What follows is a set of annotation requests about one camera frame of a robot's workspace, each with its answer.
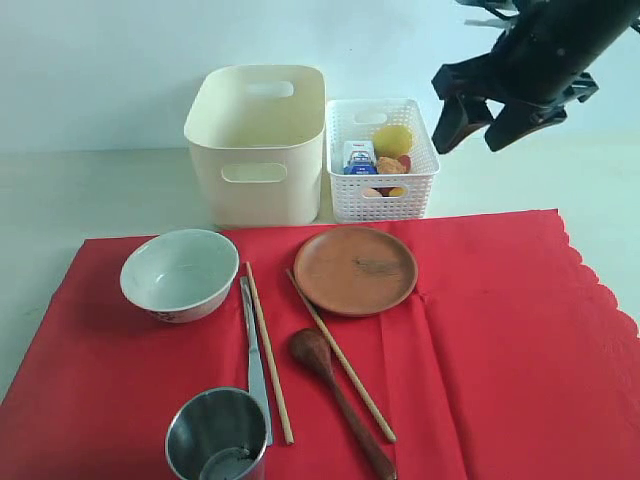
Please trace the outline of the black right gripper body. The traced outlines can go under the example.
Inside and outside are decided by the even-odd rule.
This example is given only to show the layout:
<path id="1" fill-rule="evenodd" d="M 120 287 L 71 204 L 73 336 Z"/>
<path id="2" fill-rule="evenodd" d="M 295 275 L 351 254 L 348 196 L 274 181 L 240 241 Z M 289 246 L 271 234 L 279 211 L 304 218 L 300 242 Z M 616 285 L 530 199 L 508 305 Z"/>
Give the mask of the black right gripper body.
<path id="1" fill-rule="evenodd" d="M 598 86 L 588 67 L 635 25 L 632 1 L 481 1 L 479 7 L 505 17 L 492 49 L 444 64 L 432 80 L 444 101 L 455 95 L 483 99 L 493 120 L 506 104 L 541 108 L 586 101 Z"/>

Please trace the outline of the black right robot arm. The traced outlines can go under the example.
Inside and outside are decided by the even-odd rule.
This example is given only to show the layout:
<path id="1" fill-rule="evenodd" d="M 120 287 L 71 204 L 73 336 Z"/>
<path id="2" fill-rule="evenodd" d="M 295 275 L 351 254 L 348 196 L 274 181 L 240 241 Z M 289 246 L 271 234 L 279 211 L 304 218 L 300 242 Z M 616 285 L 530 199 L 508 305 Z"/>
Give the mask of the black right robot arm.
<path id="1" fill-rule="evenodd" d="M 501 34 L 490 52 L 442 65 L 432 85 L 443 102 L 432 136 L 446 154 L 479 129 L 493 152 L 567 118 L 565 106 L 598 89 L 588 67 L 628 29 L 639 3 L 476 1 Z"/>

